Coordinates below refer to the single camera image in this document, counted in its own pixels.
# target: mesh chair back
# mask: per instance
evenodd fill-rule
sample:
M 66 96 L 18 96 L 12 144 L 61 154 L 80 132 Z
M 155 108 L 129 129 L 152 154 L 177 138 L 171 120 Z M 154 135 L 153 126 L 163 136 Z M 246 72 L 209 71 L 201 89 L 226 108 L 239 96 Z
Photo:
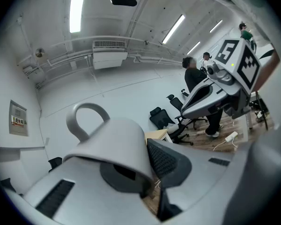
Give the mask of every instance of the mesh chair back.
M 167 127 L 169 123 L 175 124 L 168 116 L 167 111 L 164 109 L 151 116 L 150 121 L 153 122 L 158 129 L 163 129 L 164 127 Z
M 181 111 L 183 103 L 179 100 L 179 98 L 175 97 L 170 101 L 170 103 L 177 108 L 179 111 Z

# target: wall sign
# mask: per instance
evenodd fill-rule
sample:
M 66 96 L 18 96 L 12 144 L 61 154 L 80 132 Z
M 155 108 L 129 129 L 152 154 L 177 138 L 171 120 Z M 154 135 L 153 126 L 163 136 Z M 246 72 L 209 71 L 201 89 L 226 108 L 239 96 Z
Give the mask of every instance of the wall sign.
M 10 100 L 9 104 L 9 133 L 28 136 L 26 108 Z
M 24 127 L 24 120 L 11 115 L 11 122 L 14 126 Z

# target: green shirt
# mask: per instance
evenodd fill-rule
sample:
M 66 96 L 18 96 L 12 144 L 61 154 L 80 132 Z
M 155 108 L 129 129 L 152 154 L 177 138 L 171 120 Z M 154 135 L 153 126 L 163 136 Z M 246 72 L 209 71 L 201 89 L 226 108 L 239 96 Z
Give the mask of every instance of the green shirt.
M 242 31 L 242 36 L 244 40 L 248 40 L 248 41 L 253 37 L 253 35 L 246 30 Z

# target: air conditioner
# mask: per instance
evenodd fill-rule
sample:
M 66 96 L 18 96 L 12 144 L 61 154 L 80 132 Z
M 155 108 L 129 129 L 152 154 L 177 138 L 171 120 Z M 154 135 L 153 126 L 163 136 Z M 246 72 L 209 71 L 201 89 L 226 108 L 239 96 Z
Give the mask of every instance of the air conditioner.
M 93 65 L 95 69 L 119 67 L 127 58 L 126 42 L 94 41 Z

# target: black jacket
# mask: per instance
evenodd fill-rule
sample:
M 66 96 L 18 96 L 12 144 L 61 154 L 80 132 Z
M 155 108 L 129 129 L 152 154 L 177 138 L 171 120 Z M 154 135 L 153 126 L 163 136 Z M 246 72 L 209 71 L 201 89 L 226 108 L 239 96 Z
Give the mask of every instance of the black jacket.
M 188 68 L 185 71 L 184 79 L 189 92 L 191 93 L 193 88 L 197 86 L 205 78 L 207 78 L 207 75 L 202 73 L 200 70 L 196 68 Z

